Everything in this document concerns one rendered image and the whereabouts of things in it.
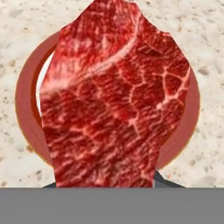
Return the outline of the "red rimmed round plate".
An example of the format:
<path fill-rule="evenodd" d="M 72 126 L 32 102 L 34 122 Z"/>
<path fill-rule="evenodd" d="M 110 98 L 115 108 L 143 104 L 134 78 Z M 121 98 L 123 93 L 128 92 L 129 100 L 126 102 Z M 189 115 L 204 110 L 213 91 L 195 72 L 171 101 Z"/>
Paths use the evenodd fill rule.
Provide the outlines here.
<path fill-rule="evenodd" d="M 17 122 L 31 149 L 49 166 L 52 161 L 41 127 L 36 100 L 36 86 L 42 67 L 53 53 L 60 33 L 57 31 L 44 40 L 24 63 L 17 80 L 15 110 Z M 190 72 L 189 92 L 185 111 L 179 126 L 160 149 L 157 168 L 165 168 L 184 151 L 196 129 L 200 115 L 200 91 L 194 72 Z"/>

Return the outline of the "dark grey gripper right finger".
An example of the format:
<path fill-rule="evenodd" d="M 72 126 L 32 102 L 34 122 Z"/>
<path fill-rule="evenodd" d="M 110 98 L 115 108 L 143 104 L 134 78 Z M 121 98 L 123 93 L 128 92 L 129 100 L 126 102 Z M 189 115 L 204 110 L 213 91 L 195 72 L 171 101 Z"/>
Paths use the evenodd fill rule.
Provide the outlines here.
<path fill-rule="evenodd" d="M 154 180 L 156 188 L 159 187 L 183 188 L 182 185 L 176 184 L 170 180 L 165 180 L 158 171 L 155 172 Z"/>

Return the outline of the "red marbled raw steak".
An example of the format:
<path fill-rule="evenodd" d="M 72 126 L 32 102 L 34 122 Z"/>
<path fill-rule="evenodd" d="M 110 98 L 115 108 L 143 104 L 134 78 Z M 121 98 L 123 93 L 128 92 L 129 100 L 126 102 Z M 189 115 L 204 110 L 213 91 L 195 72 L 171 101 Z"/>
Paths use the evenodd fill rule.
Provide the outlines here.
<path fill-rule="evenodd" d="M 151 187 L 190 65 L 136 3 L 93 0 L 59 34 L 40 89 L 58 187 Z"/>

